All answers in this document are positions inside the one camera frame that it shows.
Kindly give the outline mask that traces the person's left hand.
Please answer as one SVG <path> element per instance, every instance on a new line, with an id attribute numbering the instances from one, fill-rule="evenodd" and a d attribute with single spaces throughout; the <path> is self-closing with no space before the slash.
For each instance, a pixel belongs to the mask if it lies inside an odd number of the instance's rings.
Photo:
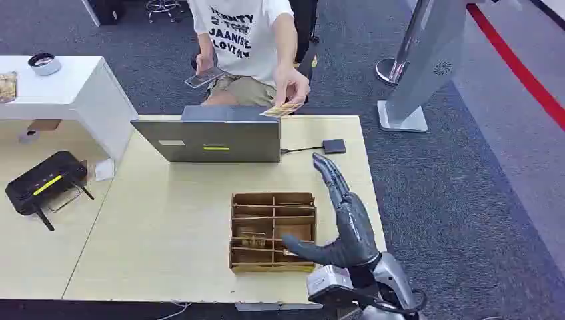
<path id="1" fill-rule="evenodd" d="M 275 71 L 275 106 L 302 104 L 310 93 L 310 81 L 292 65 L 279 65 Z"/>

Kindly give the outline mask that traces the person's right hand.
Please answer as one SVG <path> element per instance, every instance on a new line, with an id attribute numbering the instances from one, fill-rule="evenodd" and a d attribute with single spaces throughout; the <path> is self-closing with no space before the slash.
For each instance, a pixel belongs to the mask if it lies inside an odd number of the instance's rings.
<path id="1" fill-rule="evenodd" d="M 207 70 L 209 70 L 210 68 L 213 68 L 213 67 L 216 66 L 214 54 L 208 55 L 208 54 L 199 53 L 195 57 L 195 62 L 197 64 L 197 68 L 196 68 L 196 74 L 197 75 L 201 75 L 201 74 L 205 73 Z"/>

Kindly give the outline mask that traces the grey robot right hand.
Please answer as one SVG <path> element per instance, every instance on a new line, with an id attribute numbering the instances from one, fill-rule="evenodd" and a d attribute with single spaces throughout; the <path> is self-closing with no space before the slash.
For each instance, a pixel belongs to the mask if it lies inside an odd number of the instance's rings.
<path id="1" fill-rule="evenodd" d="M 331 243 L 318 246 L 281 236 L 286 248 L 299 257 L 319 265 L 349 268 L 372 263 L 380 256 L 370 217 L 360 197 L 350 190 L 336 164 L 319 153 L 312 154 L 314 168 L 327 186 L 336 216 L 338 237 Z"/>

